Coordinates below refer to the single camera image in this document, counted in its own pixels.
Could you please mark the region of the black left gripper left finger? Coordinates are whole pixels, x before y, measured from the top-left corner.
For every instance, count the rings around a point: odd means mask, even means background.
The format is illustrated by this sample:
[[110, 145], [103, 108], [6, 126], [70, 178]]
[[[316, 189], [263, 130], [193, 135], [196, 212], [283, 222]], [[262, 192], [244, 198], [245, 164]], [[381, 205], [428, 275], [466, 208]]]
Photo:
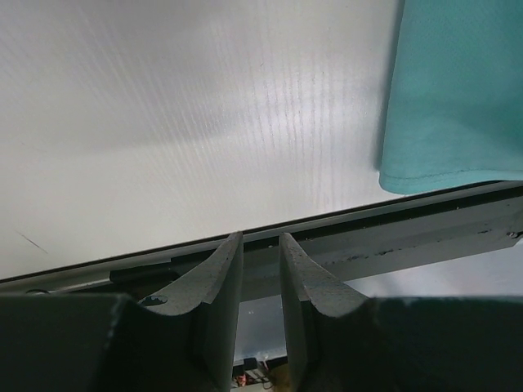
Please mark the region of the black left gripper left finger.
[[227, 391], [243, 237], [153, 295], [4, 295], [4, 391]]

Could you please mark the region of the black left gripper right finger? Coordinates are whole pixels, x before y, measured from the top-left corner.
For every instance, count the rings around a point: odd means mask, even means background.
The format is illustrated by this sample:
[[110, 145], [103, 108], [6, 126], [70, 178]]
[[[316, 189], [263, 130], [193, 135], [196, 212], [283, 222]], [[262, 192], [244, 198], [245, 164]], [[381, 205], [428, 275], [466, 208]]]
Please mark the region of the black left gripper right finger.
[[519, 296], [368, 297], [279, 237], [294, 391], [519, 391]]

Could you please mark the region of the teal t shirt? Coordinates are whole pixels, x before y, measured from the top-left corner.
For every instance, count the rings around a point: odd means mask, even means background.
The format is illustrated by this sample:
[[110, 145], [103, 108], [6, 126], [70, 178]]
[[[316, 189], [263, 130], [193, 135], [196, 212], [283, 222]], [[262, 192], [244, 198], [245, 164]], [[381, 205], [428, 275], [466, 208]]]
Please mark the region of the teal t shirt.
[[521, 2], [407, 1], [380, 186], [407, 195], [521, 178]]

